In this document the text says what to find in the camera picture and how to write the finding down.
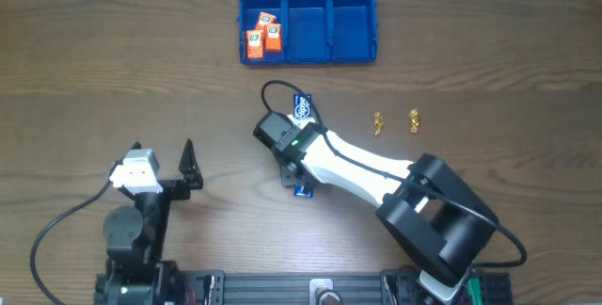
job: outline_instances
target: cable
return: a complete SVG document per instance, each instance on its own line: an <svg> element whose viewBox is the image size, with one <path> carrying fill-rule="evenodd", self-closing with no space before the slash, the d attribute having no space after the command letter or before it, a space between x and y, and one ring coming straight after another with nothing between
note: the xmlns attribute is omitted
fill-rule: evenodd
<svg viewBox="0 0 602 305"><path fill-rule="evenodd" d="M390 174L383 170L369 167L366 164L360 163L360 162L356 161L355 159L350 158L350 157L342 154L341 152L339 152L337 149L335 149L335 147L332 146L332 144L330 143L330 140L328 139L328 135L326 134L326 128L322 121L322 116L320 115L320 112L318 112L318 108L316 107L315 103L309 98L309 96L301 88L298 88L297 86L295 86L289 82L285 82L283 80L267 81L265 84L263 84L263 87L261 87L261 100L263 101L263 104L265 105L265 108L267 108L268 111L272 111L272 108L265 100L265 89L267 87L269 87L270 85L274 85L274 84L282 85L287 88L292 88L297 93L301 94L301 96L309 103L309 107L311 108L311 110L313 111L313 113L316 116L316 121L318 122L318 126L319 126L319 132L324 137L326 146L328 146L328 149L330 149L330 151L333 152L336 156L340 157L341 159L343 159L359 168L366 169L367 171L378 174L378 175L382 175L386 179L393 179L400 183L406 184L407 186L411 186L428 197L439 199L466 214L469 214L469 215L472 215L472 216L478 218L480 221L484 222L485 224L487 224L494 230L496 230L496 231L500 232L501 234L503 234L504 236L506 236L506 238L508 238L516 246L516 248L518 249L518 252L520 253L520 258L515 261L475 263L472 265L472 267L515 267L515 266L520 266L520 265L525 264L525 262L527 261L527 249L525 249L525 246L520 242L520 240L513 233L511 233L508 229L503 227L501 224L496 223L495 221L489 219L488 217L485 217L482 214L480 214L456 201L453 201L453 200L449 199L448 197L446 197L445 195L440 194L432 189L429 189L422 185L418 185L408 179L398 177L396 175Z"/></svg>
<svg viewBox="0 0 602 305"><path fill-rule="evenodd" d="M40 288L41 292L43 292L44 295L46 295L50 300L52 300L54 302L54 304L65 305L65 303L58 300L58 298L55 297L55 295L53 295L50 292L50 290L48 290L46 285L44 285L44 283L41 281L40 275L38 274L38 269L36 268L36 253L38 252L38 246L40 245L40 242L43 239L44 235L46 235L50 231L50 229L52 229L56 224L58 224L59 221L63 220L64 218L74 214L75 212L83 209L84 207L86 207L86 206L90 205L91 203L93 203L94 201L96 201L98 198L100 198L104 194L104 192L106 192L107 188L109 188L110 185L111 185L111 182L106 181L103 188L101 188L101 190L96 194L96 196L71 208L71 210L56 217L55 220L48 223L48 225L46 225L46 227L40 232L40 234L38 234L38 237L36 238L34 245L31 247L31 253L29 255L29 267L31 268L31 274L34 276L34 280L36 281L36 284Z"/></svg>

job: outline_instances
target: wooden table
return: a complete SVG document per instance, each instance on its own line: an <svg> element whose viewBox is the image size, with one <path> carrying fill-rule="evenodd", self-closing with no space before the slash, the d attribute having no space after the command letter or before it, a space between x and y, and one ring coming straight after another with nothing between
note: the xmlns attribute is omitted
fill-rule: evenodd
<svg viewBox="0 0 602 305"><path fill-rule="evenodd" d="M136 140L175 177L195 142L205 188L171 210L164 258L186 269L379 271L411 264L349 193L296 199L252 135L260 87L313 93L327 126L394 158L445 158L525 243L516 302L602 301L602 0L378 0L371 65L240 64L238 0L0 0L0 297L45 304L28 255ZM292 109L292 92L269 90ZM420 134L407 114L418 108ZM385 129L373 135L380 109ZM111 189L42 242L70 304L103 272ZM517 255L500 235L478 258Z"/></svg>

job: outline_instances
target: blue bin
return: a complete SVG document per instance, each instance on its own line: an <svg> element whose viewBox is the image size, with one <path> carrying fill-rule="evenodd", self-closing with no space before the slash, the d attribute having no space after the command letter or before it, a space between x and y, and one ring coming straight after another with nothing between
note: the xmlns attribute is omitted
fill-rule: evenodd
<svg viewBox="0 0 602 305"><path fill-rule="evenodd" d="M369 62L376 58L378 22L374 0L240 0L241 62L319 64ZM246 58L246 31L255 29L260 12L282 25L282 53Z"/></svg>

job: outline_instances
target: empty compartment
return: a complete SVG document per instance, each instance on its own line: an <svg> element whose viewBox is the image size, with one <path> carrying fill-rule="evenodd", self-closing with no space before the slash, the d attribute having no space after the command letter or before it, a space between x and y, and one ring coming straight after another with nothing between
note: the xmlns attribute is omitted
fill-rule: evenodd
<svg viewBox="0 0 602 305"><path fill-rule="evenodd" d="M289 0L289 62L326 62L326 0Z"/></svg>
<svg viewBox="0 0 602 305"><path fill-rule="evenodd" d="M369 61L376 57L373 0L332 0L334 61Z"/></svg>
<svg viewBox="0 0 602 305"><path fill-rule="evenodd" d="M263 59L247 59L246 58L246 31L255 29L255 24L260 17L260 12L274 14L276 23L281 23L282 19L282 1L281 0L241 0L241 26L243 27L241 42L243 48L241 59L245 63L278 63L284 61L283 54L280 53L264 53Z"/></svg>

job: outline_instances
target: orange tic tac box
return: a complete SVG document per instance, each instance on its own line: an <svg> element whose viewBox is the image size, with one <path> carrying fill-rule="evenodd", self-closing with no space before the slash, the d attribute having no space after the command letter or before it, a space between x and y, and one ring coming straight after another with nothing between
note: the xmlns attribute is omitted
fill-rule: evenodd
<svg viewBox="0 0 602 305"><path fill-rule="evenodd" d="M263 30L246 31L246 58L263 59Z"/></svg>
<svg viewBox="0 0 602 305"><path fill-rule="evenodd" d="M265 13L265 12L260 12L260 17L257 19L257 23L255 24L255 29L256 30L263 30L263 28L267 25L267 24L272 24L276 22L276 16L269 14L269 13Z"/></svg>
<svg viewBox="0 0 602 305"><path fill-rule="evenodd" d="M265 26L265 51L282 52L282 28L280 24Z"/></svg>

